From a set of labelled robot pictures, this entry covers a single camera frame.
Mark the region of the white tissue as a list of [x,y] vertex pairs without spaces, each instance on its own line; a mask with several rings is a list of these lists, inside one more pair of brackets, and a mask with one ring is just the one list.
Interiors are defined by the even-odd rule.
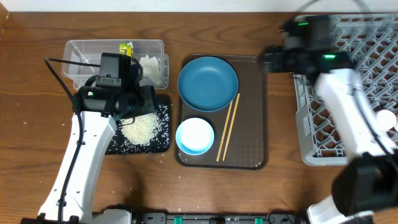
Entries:
[[143,77],[149,78],[153,83],[159,85],[161,81],[158,59],[146,55],[140,58],[139,63],[143,68]]

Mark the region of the yellow green snack wrapper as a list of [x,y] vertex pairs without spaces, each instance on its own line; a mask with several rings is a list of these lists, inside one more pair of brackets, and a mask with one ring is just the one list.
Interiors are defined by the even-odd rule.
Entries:
[[127,55],[131,58],[133,58],[133,45],[132,42],[128,42],[128,43],[121,43],[119,45],[119,53],[121,55]]

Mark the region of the light blue rice bowl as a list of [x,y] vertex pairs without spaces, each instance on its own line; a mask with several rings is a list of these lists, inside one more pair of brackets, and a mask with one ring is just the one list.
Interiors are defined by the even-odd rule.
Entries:
[[209,122],[201,118],[183,121],[175,133],[178,148],[191,156],[206,153],[213,145],[215,132]]

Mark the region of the dark blue plate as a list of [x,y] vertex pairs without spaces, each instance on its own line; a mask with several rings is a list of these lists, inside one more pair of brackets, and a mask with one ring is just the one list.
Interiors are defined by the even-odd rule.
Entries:
[[178,93],[191,108],[213,112],[226,107],[239,88],[237,73],[218,57],[199,57],[188,62],[178,76]]

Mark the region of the pink white cup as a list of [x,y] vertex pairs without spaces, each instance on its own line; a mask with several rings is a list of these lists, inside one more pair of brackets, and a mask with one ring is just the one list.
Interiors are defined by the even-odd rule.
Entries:
[[379,110],[376,112],[376,121],[381,131],[387,132],[397,124],[397,116],[389,110]]

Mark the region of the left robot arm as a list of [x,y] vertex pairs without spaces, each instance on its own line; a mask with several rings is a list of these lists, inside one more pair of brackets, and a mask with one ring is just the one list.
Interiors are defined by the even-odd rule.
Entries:
[[158,108],[154,87],[140,85],[143,67],[136,58],[102,53],[99,73],[75,94],[72,130],[56,181],[37,218],[22,223],[133,223],[132,210],[117,204],[93,215],[93,199],[106,149],[120,119],[136,119]]

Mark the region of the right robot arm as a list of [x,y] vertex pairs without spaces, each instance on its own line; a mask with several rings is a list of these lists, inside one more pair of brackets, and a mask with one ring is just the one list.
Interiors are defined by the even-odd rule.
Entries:
[[331,194],[309,206],[299,223],[368,223],[374,212],[397,206],[397,144],[379,129],[348,52],[331,45],[328,15],[289,19],[284,43],[265,49],[266,73],[305,76],[326,104],[346,149],[348,165]]

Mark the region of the clear plastic waste bin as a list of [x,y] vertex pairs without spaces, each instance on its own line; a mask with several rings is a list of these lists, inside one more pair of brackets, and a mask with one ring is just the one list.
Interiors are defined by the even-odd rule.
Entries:
[[169,56],[165,53],[164,43],[159,39],[70,40],[65,45],[63,59],[98,65],[102,53],[119,53],[119,45],[128,42],[132,42],[133,56],[138,61],[141,57],[148,55],[156,57],[159,62],[161,83],[156,85],[149,78],[142,77],[140,84],[152,85],[156,90],[166,89],[169,85]]

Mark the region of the grey dishwasher rack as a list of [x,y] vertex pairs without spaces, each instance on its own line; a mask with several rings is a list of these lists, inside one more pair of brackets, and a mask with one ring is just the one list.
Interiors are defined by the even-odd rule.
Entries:
[[[371,107],[396,114],[397,14],[341,14],[330,19],[332,46],[351,54]],[[302,161],[308,166],[345,165],[345,149],[331,114],[303,75],[293,78]]]

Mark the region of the pile of white rice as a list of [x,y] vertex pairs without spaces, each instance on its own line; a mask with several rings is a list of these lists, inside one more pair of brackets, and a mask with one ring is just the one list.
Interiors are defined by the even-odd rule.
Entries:
[[136,146],[167,145],[170,141],[169,121],[169,107],[160,105],[156,113],[122,119],[120,130]]

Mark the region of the black rectangular tray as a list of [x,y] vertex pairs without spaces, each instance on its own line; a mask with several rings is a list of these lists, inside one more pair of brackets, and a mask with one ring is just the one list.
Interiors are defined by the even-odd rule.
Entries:
[[163,153],[170,146],[170,98],[158,96],[155,113],[122,119],[106,150],[107,154]]

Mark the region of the brown serving tray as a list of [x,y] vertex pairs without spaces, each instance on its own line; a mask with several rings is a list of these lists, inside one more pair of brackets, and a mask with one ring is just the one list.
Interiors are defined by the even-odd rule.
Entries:
[[183,67],[191,60],[205,56],[218,57],[227,61],[234,68],[238,76],[238,93],[241,95],[228,151],[226,158],[223,161],[223,153],[227,140],[229,124],[231,122],[234,104],[238,93],[233,99],[233,105],[229,116],[228,127],[226,128],[219,162],[216,162],[216,158],[229,104],[218,111],[204,112],[191,108],[184,103],[180,97],[178,126],[189,118],[204,119],[213,127],[215,140],[212,147],[206,153],[199,156],[191,156],[184,153],[178,148],[176,143],[176,160],[181,165],[190,167],[249,170],[260,169],[267,164],[269,145],[267,133],[267,79],[262,74],[261,68],[257,64],[257,58],[238,55],[192,54],[183,61]]

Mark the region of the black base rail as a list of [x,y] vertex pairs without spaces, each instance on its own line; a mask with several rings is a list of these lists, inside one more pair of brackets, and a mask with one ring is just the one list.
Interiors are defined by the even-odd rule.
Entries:
[[129,212],[132,224],[306,224],[301,215],[283,210],[267,213],[169,213],[166,210],[137,212],[130,207],[117,204],[106,207],[101,213],[94,213],[95,218],[101,214]]

